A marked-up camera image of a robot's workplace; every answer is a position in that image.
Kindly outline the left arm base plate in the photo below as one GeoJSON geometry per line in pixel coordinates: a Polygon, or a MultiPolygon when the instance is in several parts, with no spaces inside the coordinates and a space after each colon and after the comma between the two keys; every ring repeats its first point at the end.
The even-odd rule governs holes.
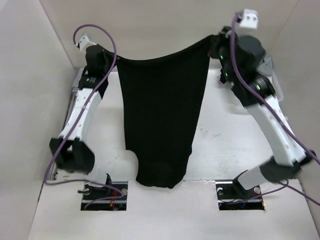
{"type": "Polygon", "coordinates": [[[111,186],[121,190],[122,194],[114,189],[106,187],[84,185],[83,190],[77,192],[81,194],[81,211],[125,211],[127,209],[128,182],[116,181],[111,186]]]}

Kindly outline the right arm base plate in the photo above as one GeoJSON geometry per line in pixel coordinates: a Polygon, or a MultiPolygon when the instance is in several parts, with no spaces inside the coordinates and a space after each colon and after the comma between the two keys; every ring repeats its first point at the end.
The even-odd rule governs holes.
{"type": "Polygon", "coordinates": [[[217,181],[215,186],[220,211],[265,210],[259,186],[240,191],[231,181],[217,181]]]}

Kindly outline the black tank top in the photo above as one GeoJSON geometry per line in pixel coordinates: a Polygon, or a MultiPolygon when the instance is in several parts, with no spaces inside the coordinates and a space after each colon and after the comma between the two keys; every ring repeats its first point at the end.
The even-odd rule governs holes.
{"type": "Polygon", "coordinates": [[[213,38],[154,59],[117,58],[125,148],[137,157],[143,186],[172,189],[186,174],[213,38]]]}

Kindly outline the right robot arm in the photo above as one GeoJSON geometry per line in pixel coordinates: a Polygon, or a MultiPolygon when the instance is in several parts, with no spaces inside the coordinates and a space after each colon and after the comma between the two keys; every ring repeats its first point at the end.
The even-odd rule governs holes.
{"type": "Polygon", "coordinates": [[[273,82],[275,72],[272,57],[254,36],[236,36],[234,59],[242,81],[245,82],[242,84],[233,68],[232,36],[232,28],[223,27],[210,43],[209,56],[220,61],[220,81],[223,84],[231,83],[231,91],[257,122],[273,153],[269,160],[233,179],[233,194],[243,198],[261,184],[275,184],[296,178],[302,166],[308,164],[312,158],[293,139],[293,131],[281,111],[279,91],[273,82]]]}

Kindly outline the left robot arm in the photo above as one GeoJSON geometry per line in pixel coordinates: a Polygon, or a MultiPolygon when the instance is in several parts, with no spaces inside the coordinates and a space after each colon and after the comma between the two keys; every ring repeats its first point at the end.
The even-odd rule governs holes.
{"type": "Polygon", "coordinates": [[[74,106],[67,123],[57,138],[52,138],[49,147],[59,170],[78,175],[95,187],[100,199],[112,195],[110,176],[95,165],[95,155],[87,145],[87,135],[94,113],[109,85],[108,74],[114,67],[114,54],[99,44],[85,50],[86,66],[83,69],[74,106]]]}

